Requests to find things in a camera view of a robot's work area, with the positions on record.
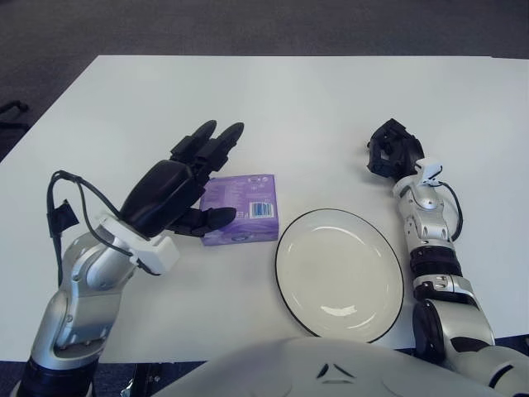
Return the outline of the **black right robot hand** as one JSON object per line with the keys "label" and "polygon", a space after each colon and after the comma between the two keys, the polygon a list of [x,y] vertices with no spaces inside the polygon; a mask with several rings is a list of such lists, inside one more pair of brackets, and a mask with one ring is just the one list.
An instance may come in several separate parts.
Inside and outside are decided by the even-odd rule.
{"label": "black right robot hand", "polygon": [[367,147],[369,171],[395,182],[415,175],[416,162],[425,157],[420,141],[393,118],[374,132]]}

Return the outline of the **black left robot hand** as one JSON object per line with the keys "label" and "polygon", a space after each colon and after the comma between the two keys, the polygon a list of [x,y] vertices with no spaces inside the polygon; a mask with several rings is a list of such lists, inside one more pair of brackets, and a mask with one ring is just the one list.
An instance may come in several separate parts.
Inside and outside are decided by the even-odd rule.
{"label": "black left robot hand", "polygon": [[120,219],[148,238],[163,231],[205,237],[231,223],[233,207],[193,207],[206,192],[210,174],[228,161],[245,125],[237,122],[213,137],[216,127],[215,120],[203,123],[170,151],[170,158],[157,162],[126,197]]}

